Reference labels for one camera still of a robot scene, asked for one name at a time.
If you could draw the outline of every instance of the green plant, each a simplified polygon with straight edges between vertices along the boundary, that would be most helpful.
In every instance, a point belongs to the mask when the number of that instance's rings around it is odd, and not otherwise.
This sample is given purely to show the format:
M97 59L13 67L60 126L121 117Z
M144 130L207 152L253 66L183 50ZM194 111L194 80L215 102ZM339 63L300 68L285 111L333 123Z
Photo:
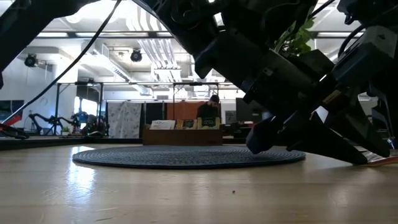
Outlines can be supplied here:
M307 45L308 41L313 40L314 36L308 29L314 25L315 18L307 20L297 31L295 35L291 32L295 28L295 22L285 31L279 40L275 43L275 51L285 54L300 55L311 51Z
M68 126L63 127L63 128L62 128L62 132L69 132L69 127L68 127Z

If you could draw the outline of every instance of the spotlight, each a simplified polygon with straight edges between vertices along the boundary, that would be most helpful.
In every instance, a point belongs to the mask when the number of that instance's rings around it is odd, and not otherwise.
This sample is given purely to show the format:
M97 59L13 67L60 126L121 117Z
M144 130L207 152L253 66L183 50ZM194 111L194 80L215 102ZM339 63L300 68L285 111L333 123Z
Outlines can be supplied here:
M133 49L130 59L133 62L140 62L142 60L141 49Z
M25 65L29 68L35 68L39 65L39 61L36 58L36 54L28 54L25 59Z

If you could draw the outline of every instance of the patterned curtain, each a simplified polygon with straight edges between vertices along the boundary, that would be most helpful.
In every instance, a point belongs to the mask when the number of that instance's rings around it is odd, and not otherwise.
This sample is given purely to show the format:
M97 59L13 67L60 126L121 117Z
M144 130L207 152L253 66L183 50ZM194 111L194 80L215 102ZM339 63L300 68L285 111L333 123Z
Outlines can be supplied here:
M108 103L108 123L110 138L139 138L141 119L140 103Z

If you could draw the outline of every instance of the round rug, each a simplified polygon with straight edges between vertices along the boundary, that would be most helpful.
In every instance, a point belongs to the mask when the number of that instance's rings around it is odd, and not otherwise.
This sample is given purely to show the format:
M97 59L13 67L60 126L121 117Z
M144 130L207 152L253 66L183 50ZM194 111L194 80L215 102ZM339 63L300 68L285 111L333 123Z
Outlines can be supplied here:
M75 162L143 169L215 169L269 166L305 159L305 153L272 148L257 155L246 146L131 146L73 155Z

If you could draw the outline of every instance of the ceiling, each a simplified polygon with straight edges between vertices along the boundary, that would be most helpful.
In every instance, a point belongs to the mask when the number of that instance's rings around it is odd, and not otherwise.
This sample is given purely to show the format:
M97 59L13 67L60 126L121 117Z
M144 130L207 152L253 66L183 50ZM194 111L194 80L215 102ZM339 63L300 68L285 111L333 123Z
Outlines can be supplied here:
M322 5L325 1L320 0L318 6ZM0 14L11 5L11 2L10 0L0 0ZM114 1L102 0L87 5L71 17L59 18L52 21L41 35L47 35L48 37L49 32L95 32L103 22L104 17L113 8L113 4ZM350 26L344 25L345 16L336 10L336 4L332 4L317 15L312 31L347 33L359 26L355 22ZM216 17L216 19L219 24L222 23L220 17ZM158 20L132 1L122 1L113 19L104 31L120 33L132 31L167 32ZM308 44L313 49L320 49L324 54L331 56L336 53L342 41L343 39L322 38L311 41ZM87 39L60 39L52 37L35 39L30 46L58 47L71 57L76 57L86 42ZM192 72L191 56L174 39L102 38L98 39L95 45L96 52L105 55L119 71L127 74L135 82L179 82L192 81L198 78ZM141 49L142 60L140 62L131 61L130 55L133 49ZM162 59L156 60L155 57L162 57ZM85 56L80 62L78 76L80 78L91 77L102 82L120 82L115 72L112 72L109 66L106 67L101 62L93 58L92 55ZM206 81L223 82L224 78L213 71Z

